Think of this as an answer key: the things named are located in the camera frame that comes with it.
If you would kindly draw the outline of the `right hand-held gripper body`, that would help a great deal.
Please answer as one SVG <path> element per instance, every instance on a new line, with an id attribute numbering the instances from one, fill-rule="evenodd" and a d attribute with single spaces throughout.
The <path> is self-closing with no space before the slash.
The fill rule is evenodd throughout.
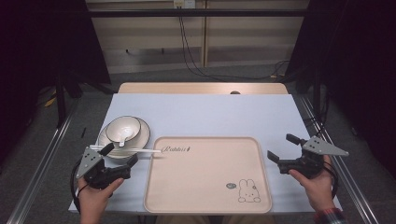
<path id="1" fill-rule="evenodd" d="M 304 140 L 301 145 L 297 146 L 302 148 L 302 156 L 295 160 L 280 160 L 277 167 L 281 174 L 287 174 L 289 170 L 296 170 L 306 178 L 312 178 L 323 170 L 325 155 L 345 157 L 349 155 L 347 151 L 316 136 Z"/>

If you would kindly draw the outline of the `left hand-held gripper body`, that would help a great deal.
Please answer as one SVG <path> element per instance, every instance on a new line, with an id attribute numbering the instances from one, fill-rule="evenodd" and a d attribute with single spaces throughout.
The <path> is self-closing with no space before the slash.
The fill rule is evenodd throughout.
<path id="1" fill-rule="evenodd" d="M 105 189 L 113 181 L 131 177 L 131 163 L 118 167 L 106 167 L 104 155 L 87 147 L 78 165 L 75 179 L 84 178 L 91 188 Z"/>

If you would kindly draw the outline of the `white plate with black rim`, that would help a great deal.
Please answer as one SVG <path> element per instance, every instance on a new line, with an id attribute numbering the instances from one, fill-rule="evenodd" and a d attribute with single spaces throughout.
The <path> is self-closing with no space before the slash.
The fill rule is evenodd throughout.
<path id="1" fill-rule="evenodd" d="M 106 127 L 100 132 L 97 144 L 101 147 L 106 146 L 109 143 L 114 144 L 114 149 L 107 154 L 112 159 L 128 159 L 134 155 L 132 151 L 128 151 L 128 148 L 144 148 L 149 141 L 150 129 L 145 121 L 141 118 L 137 118 L 141 123 L 140 134 L 133 140 L 128 141 L 124 147 L 119 147 L 119 143 L 113 143 L 106 137 Z"/>

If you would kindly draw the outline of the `white ceramic spoon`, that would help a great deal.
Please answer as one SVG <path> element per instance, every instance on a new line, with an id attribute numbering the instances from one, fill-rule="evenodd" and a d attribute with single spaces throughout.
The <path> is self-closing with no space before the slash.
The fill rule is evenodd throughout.
<path id="1" fill-rule="evenodd" d="M 119 147 L 124 147 L 125 142 L 128 140 L 129 137 L 133 135 L 134 131 L 132 129 L 123 129 L 120 133 Z"/>

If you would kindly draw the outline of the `white bowl with black rim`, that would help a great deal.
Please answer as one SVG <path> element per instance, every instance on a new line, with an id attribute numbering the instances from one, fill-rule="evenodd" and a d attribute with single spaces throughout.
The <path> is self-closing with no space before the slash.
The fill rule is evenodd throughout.
<path id="1" fill-rule="evenodd" d="M 129 137 L 128 141 L 135 139 L 141 131 L 141 123 L 140 121 L 131 116 L 123 116 L 116 119 L 113 119 L 106 126 L 106 137 L 113 143 L 118 143 L 120 141 L 120 133 L 123 129 L 132 129 L 134 131 L 134 135 Z"/>

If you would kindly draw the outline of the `beige tray with rabbit print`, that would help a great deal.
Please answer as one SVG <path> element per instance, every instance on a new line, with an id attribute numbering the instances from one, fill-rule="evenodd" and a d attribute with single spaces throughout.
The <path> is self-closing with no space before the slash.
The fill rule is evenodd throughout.
<path id="1" fill-rule="evenodd" d="M 161 137 L 144 205 L 155 214 L 265 214 L 272 197 L 251 137 Z"/>

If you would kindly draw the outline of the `person's left hand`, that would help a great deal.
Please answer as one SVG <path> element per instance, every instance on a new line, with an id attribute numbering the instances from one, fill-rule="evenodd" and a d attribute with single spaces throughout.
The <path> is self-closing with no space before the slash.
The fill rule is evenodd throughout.
<path id="1" fill-rule="evenodd" d="M 124 182 L 123 178 L 118 178 L 104 189 L 94 189 L 89 186 L 84 178 L 78 180 L 78 199 L 80 203 L 80 213 L 100 217 L 107 205 L 107 201 L 114 191 Z"/>

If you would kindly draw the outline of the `person's right hand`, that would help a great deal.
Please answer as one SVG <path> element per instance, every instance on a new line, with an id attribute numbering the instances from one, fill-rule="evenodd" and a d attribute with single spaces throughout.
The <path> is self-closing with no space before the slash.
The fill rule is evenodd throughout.
<path id="1" fill-rule="evenodd" d="M 305 189 L 308 201 L 316 212 L 334 208 L 332 198 L 332 175 L 330 157 L 324 156 L 324 169 L 314 178 L 308 179 L 296 170 L 289 170 L 289 174 Z"/>

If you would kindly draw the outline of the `yellow floor tape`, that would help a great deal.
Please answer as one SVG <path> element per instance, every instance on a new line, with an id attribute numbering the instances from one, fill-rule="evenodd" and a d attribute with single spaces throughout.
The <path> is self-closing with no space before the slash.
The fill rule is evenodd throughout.
<path id="1" fill-rule="evenodd" d="M 44 104 L 44 107 L 49 107 L 51 106 L 55 100 L 57 98 L 57 91 L 55 90 L 52 95 L 50 96 L 50 98 L 46 101 L 46 103 Z"/>

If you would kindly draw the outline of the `pale blue table sheet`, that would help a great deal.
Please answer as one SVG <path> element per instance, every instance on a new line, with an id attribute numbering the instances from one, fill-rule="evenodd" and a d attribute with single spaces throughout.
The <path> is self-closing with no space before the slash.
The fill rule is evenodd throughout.
<path id="1" fill-rule="evenodd" d="M 150 128 L 149 147 L 161 137 L 251 137 L 262 150 L 271 213 L 312 210 L 304 189 L 267 160 L 268 150 L 291 159 L 300 155 L 287 133 L 308 136 L 303 119 L 289 94 L 133 94 L 113 96 L 105 123 L 123 115 L 137 116 Z"/>

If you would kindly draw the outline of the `black curtain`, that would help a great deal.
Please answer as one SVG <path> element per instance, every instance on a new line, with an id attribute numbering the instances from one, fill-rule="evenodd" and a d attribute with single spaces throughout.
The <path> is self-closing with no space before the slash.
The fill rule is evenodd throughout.
<path id="1" fill-rule="evenodd" d="M 308 0 L 287 75 L 319 75 L 375 158 L 396 178 L 396 0 Z"/>
<path id="2" fill-rule="evenodd" d="M 35 113 L 41 89 L 110 81 L 87 0 L 0 0 L 0 164 Z"/>

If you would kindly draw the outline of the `aluminium floor rail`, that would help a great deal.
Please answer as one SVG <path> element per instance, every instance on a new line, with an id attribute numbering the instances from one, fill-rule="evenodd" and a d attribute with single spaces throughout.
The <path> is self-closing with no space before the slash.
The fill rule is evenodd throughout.
<path id="1" fill-rule="evenodd" d="M 318 132 L 318 136 L 328 142 L 333 143 L 333 140 L 329 136 L 327 130 L 324 128 L 323 124 L 315 117 L 314 115 L 314 106 L 310 102 L 310 100 L 304 96 L 300 99 L 301 104 L 304 107 L 304 111 L 308 114 L 309 118 L 313 120 L 313 126 L 315 131 Z M 361 191 L 361 188 L 358 186 L 358 183 L 355 181 L 354 177 L 350 173 L 347 168 L 344 159 L 341 156 L 333 156 L 332 164 L 335 167 L 335 170 L 338 172 L 339 178 L 344 184 L 345 190 L 347 191 L 350 199 L 355 205 L 357 211 L 360 214 L 362 222 L 364 224 L 379 224 L 378 219 L 376 218 L 374 211 L 371 208 L 371 205 L 368 203 L 365 195 Z"/>
<path id="2" fill-rule="evenodd" d="M 28 185 L 21 194 L 16 203 L 7 224 L 23 224 L 35 200 L 39 189 L 44 181 L 44 178 L 50 168 L 50 164 L 64 139 L 70 122 L 78 107 L 78 101 L 71 104 L 69 114 L 64 117 L 61 123 L 54 129 L 53 135 L 49 139 L 50 142 L 46 146 L 44 154 L 40 157 L 40 162 L 35 168 L 35 172 L 29 179 Z"/>

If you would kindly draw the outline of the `black stand post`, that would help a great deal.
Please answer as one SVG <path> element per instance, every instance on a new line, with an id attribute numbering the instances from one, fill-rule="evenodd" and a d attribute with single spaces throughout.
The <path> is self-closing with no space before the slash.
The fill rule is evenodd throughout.
<path id="1" fill-rule="evenodd" d="M 313 86 L 313 108 L 315 117 L 319 119 L 320 117 L 320 72 L 317 68 L 315 70 L 315 82 Z"/>
<path id="2" fill-rule="evenodd" d="M 60 128 L 66 117 L 66 109 L 64 102 L 64 84 L 62 81 L 62 74 L 59 73 L 56 78 L 56 99 L 58 108 L 58 124 L 57 127 Z"/>

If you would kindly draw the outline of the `black horizontal frame bar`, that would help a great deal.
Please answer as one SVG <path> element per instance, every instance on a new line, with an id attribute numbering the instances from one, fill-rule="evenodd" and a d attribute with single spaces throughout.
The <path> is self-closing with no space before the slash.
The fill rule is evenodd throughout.
<path id="1" fill-rule="evenodd" d="M 304 17 L 306 9 L 128 9 L 90 10 L 92 18 L 119 17 Z"/>

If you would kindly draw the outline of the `white wall socket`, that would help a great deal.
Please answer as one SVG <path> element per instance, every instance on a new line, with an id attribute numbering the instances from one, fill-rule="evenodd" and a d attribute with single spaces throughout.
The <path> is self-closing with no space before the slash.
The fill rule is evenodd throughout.
<path id="1" fill-rule="evenodd" d="M 174 8 L 196 8 L 195 0 L 174 0 Z"/>

